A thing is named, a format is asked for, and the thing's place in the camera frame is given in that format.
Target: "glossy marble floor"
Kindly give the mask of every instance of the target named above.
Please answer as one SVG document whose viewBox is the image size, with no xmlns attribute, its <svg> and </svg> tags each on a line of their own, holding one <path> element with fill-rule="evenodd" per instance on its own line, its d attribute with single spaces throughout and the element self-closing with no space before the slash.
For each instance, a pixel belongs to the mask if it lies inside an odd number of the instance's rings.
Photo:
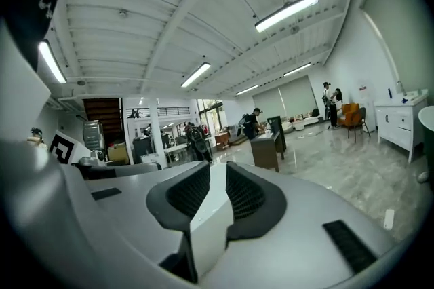
<svg viewBox="0 0 434 289">
<path fill-rule="evenodd" d="M 416 182 L 427 162 L 416 149 L 408 164 L 408 152 L 382 141 L 376 132 L 354 133 L 327 130 L 328 123 L 309 126 L 285 135 L 285 160 L 279 159 L 281 174 L 316 182 L 333 190 L 383 226 L 387 209 L 395 211 L 391 235 L 400 241 L 417 230 L 432 201 L 428 185 Z M 214 154 L 214 162 L 235 161 L 253 165 L 250 143 L 244 142 Z"/>
</svg>

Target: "sofa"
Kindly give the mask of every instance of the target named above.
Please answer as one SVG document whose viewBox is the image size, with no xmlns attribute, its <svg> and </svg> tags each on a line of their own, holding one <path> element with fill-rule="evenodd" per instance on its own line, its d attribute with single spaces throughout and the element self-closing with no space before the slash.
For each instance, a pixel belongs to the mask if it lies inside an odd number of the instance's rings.
<svg viewBox="0 0 434 289">
<path fill-rule="evenodd" d="M 358 111 L 360 105 L 358 103 L 349 103 L 342 105 L 342 113 L 338 112 L 338 125 L 348 127 L 350 125 L 351 115 Z"/>
</svg>

